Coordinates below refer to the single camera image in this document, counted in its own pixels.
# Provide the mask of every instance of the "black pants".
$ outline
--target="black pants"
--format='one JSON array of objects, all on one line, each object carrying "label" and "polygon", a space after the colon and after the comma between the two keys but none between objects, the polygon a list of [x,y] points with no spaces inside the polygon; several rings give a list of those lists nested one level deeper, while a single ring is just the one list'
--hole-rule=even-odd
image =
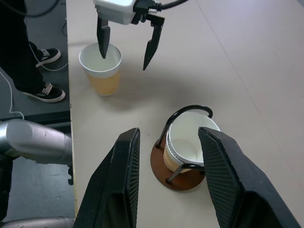
[{"label": "black pants", "polygon": [[[15,9],[25,12],[24,0],[5,0]],[[41,52],[31,43],[37,57]],[[0,2],[0,67],[13,79],[15,87],[37,94],[45,86],[42,74],[36,68],[37,61],[29,47],[24,16]]]}]

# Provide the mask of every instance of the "person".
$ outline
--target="person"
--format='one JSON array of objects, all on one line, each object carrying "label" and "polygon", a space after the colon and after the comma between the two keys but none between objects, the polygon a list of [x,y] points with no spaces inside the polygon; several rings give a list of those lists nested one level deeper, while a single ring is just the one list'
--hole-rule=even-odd
[{"label": "person", "polygon": [[26,12],[24,0],[0,1],[0,67],[13,79],[16,89],[24,94],[43,102],[63,100],[65,92],[46,83],[38,70],[39,66],[58,60],[60,51],[56,48],[39,50],[29,42],[25,16],[13,12],[2,1],[18,11]]}]

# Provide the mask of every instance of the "white shoelace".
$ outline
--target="white shoelace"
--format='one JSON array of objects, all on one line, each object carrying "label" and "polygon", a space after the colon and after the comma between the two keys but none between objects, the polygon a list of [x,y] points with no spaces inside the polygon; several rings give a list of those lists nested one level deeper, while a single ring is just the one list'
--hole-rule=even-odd
[{"label": "white shoelace", "polygon": [[43,53],[43,57],[50,56],[49,52],[46,49],[41,49],[41,51]]},{"label": "white shoelace", "polygon": [[48,95],[51,92],[53,85],[50,83],[46,83],[46,87],[41,91],[42,94]]}]

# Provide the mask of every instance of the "black metal cup holder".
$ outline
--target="black metal cup holder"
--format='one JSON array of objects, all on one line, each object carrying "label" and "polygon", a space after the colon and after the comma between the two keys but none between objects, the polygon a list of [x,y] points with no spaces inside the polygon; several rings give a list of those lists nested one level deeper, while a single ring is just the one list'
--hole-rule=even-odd
[{"label": "black metal cup holder", "polygon": [[[187,111],[190,111],[190,110],[202,110],[202,111],[205,111],[208,113],[208,117],[211,119],[213,117],[213,111],[211,110],[211,108],[209,107],[206,107],[206,106],[202,106],[202,105],[197,105],[197,104],[194,104],[194,105],[189,105],[189,106],[186,106],[186,107],[183,107],[181,108],[180,110],[178,110],[176,113],[174,113],[168,120],[167,120],[167,123],[165,124],[165,127],[161,133],[161,136],[160,138],[158,139],[155,147],[157,149],[160,149],[161,148],[161,143],[162,143],[162,140],[165,136],[165,134],[167,133],[170,125],[173,123],[173,121],[179,117],[181,114],[183,114],[184,112],[187,112]],[[171,175],[171,177],[167,178],[166,179],[166,182],[167,183],[171,183],[172,180],[177,176],[179,175],[184,169],[191,169],[191,170],[199,170],[201,172],[201,174],[205,174],[205,167],[203,166],[199,166],[199,165],[196,165],[196,164],[192,164],[192,163],[184,163],[182,165],[180,165],[176,171]]]}]

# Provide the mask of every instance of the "shoe sole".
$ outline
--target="shoe sole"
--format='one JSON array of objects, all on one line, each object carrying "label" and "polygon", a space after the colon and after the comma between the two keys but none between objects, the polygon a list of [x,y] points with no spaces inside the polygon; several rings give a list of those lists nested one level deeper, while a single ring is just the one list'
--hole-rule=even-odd
[{"label": "shoe sole", "polygon": [[29,93],[25,93],[25,92],[23,92],[23,93],[25,95],[31,96],[31,97],[36,98],[36,99],[38,99],[40,101],[43,101],[43,102],[56,103],[56,102],[62,101],[66,97],[66,93],[62,89],[61,89],[61,91],[62,91],[62,94],[59,97],[56,97],[56,98],[53,98],[53,99],[43,99],[43,98],[35,96],[33,94],[29,94]]},{"label": "shoe sole", "polygon": [[48,60],[44,60],[44,61],[41,61],[41,62],[37,63],[36,67],[42,66],[42,65],[47,64],[47,63],[53,63],[57,59],[59,59],[60,56],[61,56],[61,52],[57,48],[56,48],[56,50],[58,51],[58,53],[54,57],[49,58]]}]

